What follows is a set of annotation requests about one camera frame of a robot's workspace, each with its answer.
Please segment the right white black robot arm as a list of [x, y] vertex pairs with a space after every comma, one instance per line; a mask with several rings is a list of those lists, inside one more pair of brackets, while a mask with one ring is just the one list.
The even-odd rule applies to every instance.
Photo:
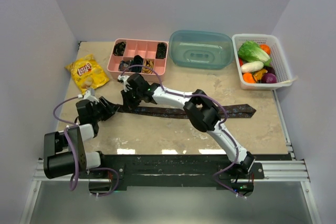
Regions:
[[141, 102], [183, 110], [198, 131], [209, 134], [225, 151], [237, 177], [246, 178], [252, 173], [255, 157], [226, 128], [227, 113], [224, 107], [202, 90], [182, 92], [168, 89], [162, 83], [149, 84], [138, 73], [119, 75], [118, 82], [123, 84], [121, 95], [126, 110], [134, 110]]

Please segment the dark brown patterned tie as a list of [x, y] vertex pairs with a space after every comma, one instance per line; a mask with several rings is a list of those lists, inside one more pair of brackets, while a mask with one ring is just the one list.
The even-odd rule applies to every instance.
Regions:
[[[226, 113], [220, 107], [216, 107], [216, 111], [221, 116], [222, 119], [225, 118], [251, 118], [255, 113], [256, 109], [249, 104], [237, 104], [224, 106]], [[108, 116], [114, 115], [116, 112], [128, 113], [128, 114], [138, 114], [153, 116], [159, 118], [172, 118], [172, 119], [188, 119], [186, 112], [183, 109], [177, 108], [163, 108], [163, 107], [151, 107], [151, 106], [138, 106], [134, 109], [124, 108], [121, 104], [111, 104], [106, 108], [105, 113]]]

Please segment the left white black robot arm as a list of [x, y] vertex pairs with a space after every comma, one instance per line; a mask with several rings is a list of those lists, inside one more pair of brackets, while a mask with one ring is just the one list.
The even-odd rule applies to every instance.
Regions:
[[78, 175], [90, 170], [97, 178], [108, 174], [109, 165], [101, 160], [100, 152], [88, 153], [84, 142], [97, 137], [98, 123], [110, 119], [119, 109], [100, 97], [96, 100], [82, 99], [76, 103], [77, 120], [64, 131], [47, 133], [44, 136], [44, 172], [52, 179], [65, 175]]

